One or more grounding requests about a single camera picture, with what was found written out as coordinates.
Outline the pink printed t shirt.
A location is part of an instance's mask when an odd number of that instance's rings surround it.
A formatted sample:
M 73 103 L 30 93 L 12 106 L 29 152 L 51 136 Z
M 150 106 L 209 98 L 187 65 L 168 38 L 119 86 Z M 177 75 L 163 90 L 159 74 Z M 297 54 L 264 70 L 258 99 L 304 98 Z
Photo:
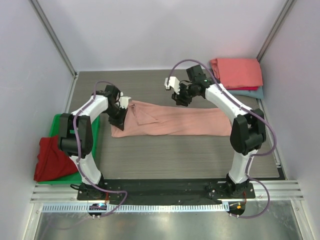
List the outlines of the pink printed t shirt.
M 218 136 L 228 137 L 232 126 L 218 108 L 161 106 L 133 100 L 124 121 L 124 130 L 111 126 L 113 138 L 130 136 Z

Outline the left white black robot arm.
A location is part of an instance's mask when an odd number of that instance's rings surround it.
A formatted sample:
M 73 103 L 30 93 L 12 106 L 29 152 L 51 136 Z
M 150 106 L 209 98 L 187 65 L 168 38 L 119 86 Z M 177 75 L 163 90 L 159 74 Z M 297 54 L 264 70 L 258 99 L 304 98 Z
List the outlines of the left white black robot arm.
M 103 174 L 92 154 L 92 123 L 101 114 L 107 114 L 109 123 L 123 131 L 131 99 L 115 85 L 107 83 L 104 90 L 95 88 L 91 97 L 80 108 L 59 117 L 58 149 L 72 160 L 81 175 L 78 191 L 95 200 L 102 199 L 108 192 Z

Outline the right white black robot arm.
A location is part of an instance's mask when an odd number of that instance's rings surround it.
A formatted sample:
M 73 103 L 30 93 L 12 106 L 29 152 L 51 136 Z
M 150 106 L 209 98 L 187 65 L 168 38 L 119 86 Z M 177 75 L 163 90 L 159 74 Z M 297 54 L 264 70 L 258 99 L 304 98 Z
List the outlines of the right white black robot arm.
M 250 189 L 249 171 L 254 156 L 266 141 L 264 113 L 251 109 L 232 96 L 213 74 L 206 76 L 200 65 L 186 70 L 188 80 L 180 81 L 170 75 L 165 79 L 166 90 L 178 106 L 187 107 L 194 97 L 201 96 L 218 107 L 231 123 L 230 144 L 234 150 L 231 169 L 225 178 L 221 195 L 241 198 Z

